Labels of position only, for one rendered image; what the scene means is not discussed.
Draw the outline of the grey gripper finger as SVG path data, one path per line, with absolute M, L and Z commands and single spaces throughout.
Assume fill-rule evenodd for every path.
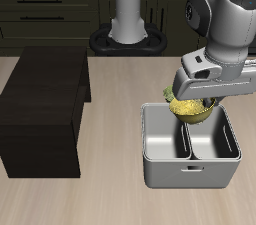
M 215 103 L 214 98 L 204 98 L 203 99 L 203 106 L 205 108 L 210 108 Z

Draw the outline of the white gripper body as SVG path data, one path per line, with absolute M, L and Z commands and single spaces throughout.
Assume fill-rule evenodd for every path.
M 180 67 L 173 82 L 173 93 L 178 100 L 203 99 L 252 94 L 256 91 L 256 59 L 246 60 L 237 79 L 191 79 Z

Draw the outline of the yellow bowl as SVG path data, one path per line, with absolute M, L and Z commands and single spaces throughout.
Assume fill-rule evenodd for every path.
M 198 124 L 210 116 L 214 104 L 210 108 L 205 108 L 203 106 L 203 99 L 178 101 L 174 98 L 169 104 L 169 109 L 182 122 Z

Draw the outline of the green lumpy object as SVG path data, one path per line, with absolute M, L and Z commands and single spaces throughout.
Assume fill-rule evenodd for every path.
M 167 86 L 163 90 L 163 96 L 168 103 L 170 103 L 175 98 L 172 85 Z

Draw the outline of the white two-bin basket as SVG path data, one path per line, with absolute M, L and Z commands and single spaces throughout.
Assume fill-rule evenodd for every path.
M 144 181 L 150 188 L 224 188 L 242 153 L 224 106 L 189 125 L 166 103 L 141 107 Z

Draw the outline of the dark wooden cabinet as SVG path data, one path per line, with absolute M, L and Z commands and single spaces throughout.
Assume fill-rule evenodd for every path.
M 10 178 L 78 178 L 91 100 L 86 49 L 27 47 L 0 94 L 0 158 Z

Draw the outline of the flat black base plate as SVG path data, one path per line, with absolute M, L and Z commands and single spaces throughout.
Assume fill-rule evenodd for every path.
M 135 44 L 118 43 L 109 37 L 110 23 L 103 23 L 89 40 L 90 48 L 101 57 L 155 57 L 160 56 L 167 47 L 166 36 L 153 23 L 146 23 L 146 38 Z

